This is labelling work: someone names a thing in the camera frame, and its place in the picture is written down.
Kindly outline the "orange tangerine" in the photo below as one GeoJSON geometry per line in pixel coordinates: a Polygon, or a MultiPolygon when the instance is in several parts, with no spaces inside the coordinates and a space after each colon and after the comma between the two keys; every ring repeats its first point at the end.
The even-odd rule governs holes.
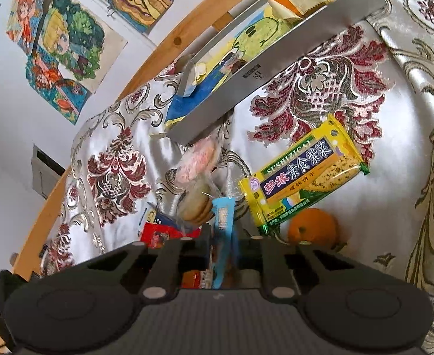
{"type": "Polygon", "coordinates": [[[287,235],[290,244],[305,241],[331,249],[339,241],[338,222],[319,208],[307,208],[289,221],[287,235]]]}

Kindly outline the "dark blue calcium packet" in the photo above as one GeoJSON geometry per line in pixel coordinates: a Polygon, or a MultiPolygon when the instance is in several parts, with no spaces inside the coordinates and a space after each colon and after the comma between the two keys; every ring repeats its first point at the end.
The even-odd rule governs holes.
{"type": "Polygon", "coordinates": [[[160,212],[152,203],[146,203],[138,213],[138,235],[143,233],[146,223],[171,227],[178,232],[182,231],[176,220],[160,212]]]}

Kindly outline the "yellow seaweed cracker packet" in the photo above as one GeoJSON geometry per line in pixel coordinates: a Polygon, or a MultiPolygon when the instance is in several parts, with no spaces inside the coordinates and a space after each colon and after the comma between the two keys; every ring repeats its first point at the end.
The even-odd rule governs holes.
{"type": "Polygon", "coordinates": [[[241,179],[239,188],[259,233],[272,235],[359,173],[369,174],[369,166],[344,126],[329,115],[259,171],[241,179]]]}

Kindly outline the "beige round biscuit pack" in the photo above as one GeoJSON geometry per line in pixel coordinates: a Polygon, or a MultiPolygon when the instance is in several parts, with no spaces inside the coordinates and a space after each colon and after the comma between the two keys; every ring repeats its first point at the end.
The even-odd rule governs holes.
{"type": "Polygon", "coordinates": [[[213,187],[205,176],[201,176],[186,189],[178,207],[178,218],[188,227],[197,228],[210,221],[215,215],[212,200],[213,187]]]}

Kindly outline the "light blue snack packet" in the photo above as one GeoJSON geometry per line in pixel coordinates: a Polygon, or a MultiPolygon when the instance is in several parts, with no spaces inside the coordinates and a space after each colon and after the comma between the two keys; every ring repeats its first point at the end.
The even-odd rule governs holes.
{"type": "Polygon", "coordinates": [[[212,200],[214,222],[214,245],[216,247],[216,263],[214,264],[213,289],[218,289],[224,282],[227,262],[232,249],[235,199],[219,197],[212,200]]]}

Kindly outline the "pink round biscuit pack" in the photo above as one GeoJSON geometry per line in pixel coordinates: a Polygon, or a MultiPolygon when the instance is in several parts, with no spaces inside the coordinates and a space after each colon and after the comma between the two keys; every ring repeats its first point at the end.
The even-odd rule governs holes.
{"type": "Polygon", "coordinates": [[[176,167],[175,179],[180,184],[188,184],[200,174],[211,172],[216,166],[219,145],[215,138],[200,139],[182,156],[176,167]]]}

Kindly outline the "red snack packet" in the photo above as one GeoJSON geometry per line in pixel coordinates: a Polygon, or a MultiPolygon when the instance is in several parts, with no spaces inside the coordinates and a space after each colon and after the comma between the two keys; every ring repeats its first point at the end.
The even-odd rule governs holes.
{"type": "Polygon", "coordinates": [[[167,226],[146,222],[138,231],[138,239],[149,249],[160,249],[169,240],[181,239],[182,237],[196,238],[201,234],[201,228],[182,233],[180,230],[167,226]]]}

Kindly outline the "mermaid girl poster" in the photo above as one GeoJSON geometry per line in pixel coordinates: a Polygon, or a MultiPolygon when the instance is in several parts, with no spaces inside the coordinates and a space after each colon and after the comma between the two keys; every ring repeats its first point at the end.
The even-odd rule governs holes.
{"type": "Polygon", "coordinates": [[[38,44],[44,0],[12,0],[6,34],[28,57],[25,74],[30,87],[70,123],[75,124],[89,91],[59,69],[59,61],[38,44]]]}

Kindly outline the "green cartoon drawing sheet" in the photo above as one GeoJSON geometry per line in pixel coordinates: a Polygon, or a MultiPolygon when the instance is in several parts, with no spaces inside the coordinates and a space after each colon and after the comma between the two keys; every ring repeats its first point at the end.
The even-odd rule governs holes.
{"type": "Polygon", "coordinates": [[[274,15],[266,2],[234,28],[225,30],[205,54],[185,68],[166,114],[165,129],[181,121],[241,67],[291,29],[292,25],[274,15]]]}

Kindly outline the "blond child poster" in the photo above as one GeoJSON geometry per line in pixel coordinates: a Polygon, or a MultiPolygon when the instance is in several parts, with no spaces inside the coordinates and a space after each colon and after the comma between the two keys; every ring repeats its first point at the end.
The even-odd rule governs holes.
{"type": "Polygon", "coordinates": [[[94,93],[127,40],[77,0],[52,0],[39,45],[94,93]]]}

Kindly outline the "grey cardboard tray box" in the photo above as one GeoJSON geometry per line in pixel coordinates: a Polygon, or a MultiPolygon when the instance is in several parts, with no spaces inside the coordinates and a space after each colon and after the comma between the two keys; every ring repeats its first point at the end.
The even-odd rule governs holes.
{"type": "Polygon", "coordinates": [[[335,0],[322,7],[246,62],[228,82],[171,126],[166,136],[176,143],[190,143],[291,63],[384,6],[385,0],[335,0]]]}

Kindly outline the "grey wall panel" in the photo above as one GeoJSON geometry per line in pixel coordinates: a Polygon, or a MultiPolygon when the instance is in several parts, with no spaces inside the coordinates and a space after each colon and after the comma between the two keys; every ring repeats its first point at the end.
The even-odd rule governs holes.
{"type": "Polygon", "coordinates": [[[35,144],[32,150],[31,167],[32,189],[47,199],[65,173],[65,169],[35,144]]]}

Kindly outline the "wooden bed frame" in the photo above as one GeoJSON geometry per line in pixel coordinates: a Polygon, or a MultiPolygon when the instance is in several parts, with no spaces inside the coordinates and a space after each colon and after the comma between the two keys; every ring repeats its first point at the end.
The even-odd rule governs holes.
{"type": "MultiPolygon", "coordinates": [[[[128,80],[119,83],[119,93],[112,95],[112,100],[123,99],[140,85],[154,78],[163,68],[171,64],[185,52],[208,28],[221,31],[235,17],[230,10],[244,0],[201,0],[198,5],[187,3],[187,14],[181,18],[166,34],[166,37],[153,48],[149,57],[139,66],[127,72],[128,80]]],[[[40,274],[40,252],[53,224],[59,215],[60,204],[65,193],[65,182],[69,169],[59,178],[51,194],[36,214],[21,251],[12,267],[12,272],[30,280],[40,274]]]]}

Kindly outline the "white wall pipe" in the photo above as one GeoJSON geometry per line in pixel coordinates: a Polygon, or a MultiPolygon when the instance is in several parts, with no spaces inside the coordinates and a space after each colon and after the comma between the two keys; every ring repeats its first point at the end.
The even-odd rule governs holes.
{"type": "Polygon", "coordinates": [[[132,33],[133,36],[139,38],[150,50],[156,49],[156,44],[149,39],[147,35],[144,35],[140,31],[138,31],[136,28],[134,28],[126,19],[124,19],[121,15],[118,14],[118,12],[105,0],[91,0],[96,5],[98,5],[101,10],[105,13],[105,15],[116,21],[119,22],[123,27],[127,29],[129,33],[132,33]]]}

